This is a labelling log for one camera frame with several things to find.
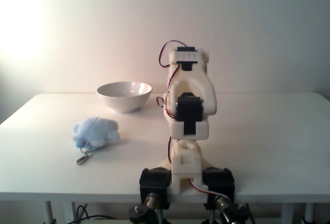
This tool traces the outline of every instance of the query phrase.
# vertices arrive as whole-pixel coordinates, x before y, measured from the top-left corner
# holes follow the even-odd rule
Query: black cable
[[[84,215],[84,213],[86,214],[86,217],[89,218],[88,216],[88,213],[87,213],[87,210],[86,210],[86,207],[85,206],[82,206],[82,205],[79,205],[78,208],[77,208],[77,212],[76,212],[76,219],[79,220],[79,209],[82,208],[82,216]]]
[[[254,217],[253,217],[253,215],[252,215],[252,212],[251,212],[251,209],[250,209],[249,204],[246,203],[245,205],[246,205],[247,209],[249,210],[251,223],[252,223],[252,224],[256,224],[256,221],[255,221],[255,219],[254,219]]]
[[[90,219],[90,218],[98,218],[98,217],[99,218],[106,218],[108,220],[116,220],[116,218],[113,218],[113,217],[107,216],[107,215],[91,215],[91,216],[89,216],[89,218],[85,217],[85,218],[82,218],[80,220],[74,220],[74,221],[69,222],[67,224],[74,224],[74,223],[77,223],[77,222],[82,221],[82,220],[87,220],[87,219]]]

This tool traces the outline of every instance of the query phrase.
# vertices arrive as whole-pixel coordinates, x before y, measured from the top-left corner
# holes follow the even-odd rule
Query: metal screw
[[[230,205],[230,202],[228,201],[227,198],[225,197],[220,197],[220,196],[217,196],[215,199],[214,199],[214,202],[215,202],[215,206],[218,210],[224,210],[226,208],[229,207]]]
[[[149,195],[147,195],[147,197],[145,198],[144,204],[149,208],[149,209],[153,209],[156,210],[159,207],[159,200],[158,200],[158,196],[154,193],[150,193]]]
[[[135,207],[134,207],[134,210],[135,210],[135,213],[139,213],[139,212],[140,212],[140,208],[139,208],[139,206],[135,206]]]

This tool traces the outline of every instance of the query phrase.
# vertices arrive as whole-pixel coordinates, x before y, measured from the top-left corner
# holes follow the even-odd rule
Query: keychain
[[[91,150],[87,150],[83,152],[83,148],[80,148],[81,152],[84,154],[83,157],[80,157],[78,160],[76,160],[76,165],[83,165],[89,158],[93,156],[93,153]]]

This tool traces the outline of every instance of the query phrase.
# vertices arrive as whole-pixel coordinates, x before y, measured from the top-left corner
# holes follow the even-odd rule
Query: table leg
[[[314,208],[315,208],[315,203],[313,202],[306,203],[305,217],[303,218],[302,223],[304,224],[314,223]]]
[[[74,202],[63,202],[65,223],[76,220],[76,206]]]
[[[55,219],[53,218],[52,205],[50,201],[42,202],[44,224],[54,224]]]
[[[292,224],[294,203],[283,203],[281,212],[282,224]]]

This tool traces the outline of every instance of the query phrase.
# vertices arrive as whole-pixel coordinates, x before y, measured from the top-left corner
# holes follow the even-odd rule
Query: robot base
[[[171,170],[172,183],[169,192],[180,194],[183,189],[182,179],[191,179],[197,186],[203,186],[202,170],[211,165],[202,159],[201,148],[194,140],[174,140],[172,163],[168,159],[158,166]]]

